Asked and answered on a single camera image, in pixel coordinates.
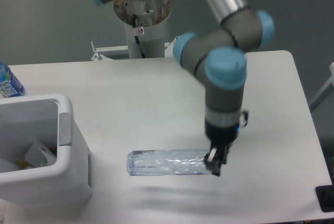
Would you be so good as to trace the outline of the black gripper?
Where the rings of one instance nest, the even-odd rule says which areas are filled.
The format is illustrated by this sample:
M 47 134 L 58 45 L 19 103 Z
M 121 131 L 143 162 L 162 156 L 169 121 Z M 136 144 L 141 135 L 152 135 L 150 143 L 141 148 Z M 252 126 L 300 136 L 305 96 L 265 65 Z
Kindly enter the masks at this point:
M 215 176 L 220 176 L 221 166 L 227 163 L 232 143 L 238 137 L 240 124 L 217 127 L 205 121 L 205 134 L 210 140 L 210 150 L 204 157 L 206 168 Z

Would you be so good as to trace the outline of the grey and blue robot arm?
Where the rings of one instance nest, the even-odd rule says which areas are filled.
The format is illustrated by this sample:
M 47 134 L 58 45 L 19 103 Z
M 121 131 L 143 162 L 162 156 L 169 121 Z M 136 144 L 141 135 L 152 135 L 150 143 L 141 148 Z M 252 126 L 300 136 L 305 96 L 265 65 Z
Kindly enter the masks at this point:
M 113 2 L 126 32 L 128 56 L 145 59 L 165 56 L 164 23 L 171 13 L 171 0 L 93 0 Z M 128 155 L 127 171 L 133 176 L 208 174 L 220 175 L 240 128 L 248 123 L 242 110 L 247 77 L 245 53 L 271 41 L 273 18 L 254 11 L 246 0 L 206 0 L 219 30 L 199 37 L 188 32 L 174 41 L 173 56 L 205 88 L 205 133 L 210 149 L 191 161 L 190 153 L 172 155 L 173 166 L 161 155 L 135 151 Z

